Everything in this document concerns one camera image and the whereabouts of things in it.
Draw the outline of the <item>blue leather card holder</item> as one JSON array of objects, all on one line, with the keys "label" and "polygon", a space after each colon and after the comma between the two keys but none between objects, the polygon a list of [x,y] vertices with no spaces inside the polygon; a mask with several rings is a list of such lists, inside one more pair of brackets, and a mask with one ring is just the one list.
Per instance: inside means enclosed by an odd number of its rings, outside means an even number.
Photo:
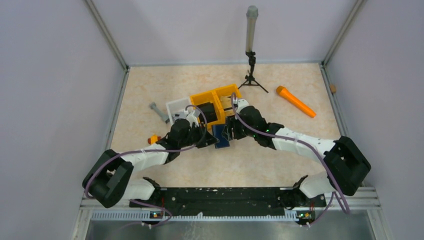
[{"label": "blue leather card holder", "polygon": [[223,149],[230,147],[230,142],[223,136],[225,125],[216,124],[212,126],[212,135],[218,139],[218,142],[214,144],[215,149]]}]

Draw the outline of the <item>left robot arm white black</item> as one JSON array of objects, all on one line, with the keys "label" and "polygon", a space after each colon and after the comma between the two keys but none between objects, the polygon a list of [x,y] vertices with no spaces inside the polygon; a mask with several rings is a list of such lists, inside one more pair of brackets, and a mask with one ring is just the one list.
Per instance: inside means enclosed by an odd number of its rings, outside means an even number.
[{"label": "left robot arm white black", "polygon": [[144,179],[140,187],[130,187],[131,175],[153,166],[166,165],[181,152],[218,142],[205,124],[178,119],[165,137],[145,148],[121,153],[105,150],[82,182],[84,194],[105,208],[113,207],[123,197],[139,199],[154,207],[160,202],[161,194],[155,190],[153,182]]}]

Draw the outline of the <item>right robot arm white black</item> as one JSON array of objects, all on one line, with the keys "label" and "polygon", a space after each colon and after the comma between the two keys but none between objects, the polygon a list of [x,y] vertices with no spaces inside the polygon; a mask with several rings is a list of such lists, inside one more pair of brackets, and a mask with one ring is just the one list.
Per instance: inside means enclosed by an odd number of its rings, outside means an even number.
[{"label": "right robot arm white black", "polygon": [[251,137],[264,148],[292,152],[321,164],[322,172],[303,176],[294,184],[293,200],[299,206],[326,193],[353,196],[372,169],[351,138],[324,139],[295,132],[267,122],[251,105],[226,118],[223,136],[229,141]]}]

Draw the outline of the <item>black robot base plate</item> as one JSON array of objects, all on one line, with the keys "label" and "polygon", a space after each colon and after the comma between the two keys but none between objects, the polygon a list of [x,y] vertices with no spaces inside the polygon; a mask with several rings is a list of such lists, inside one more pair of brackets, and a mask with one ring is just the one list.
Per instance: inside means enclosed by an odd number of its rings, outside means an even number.
[{"label": "black robot base plate", "polygon": [[295,208],[327,205],[323,194],[308,198],[290,187],[168,187],[155,190],[145,203],[163,207],[174,217],[283,216]]}]

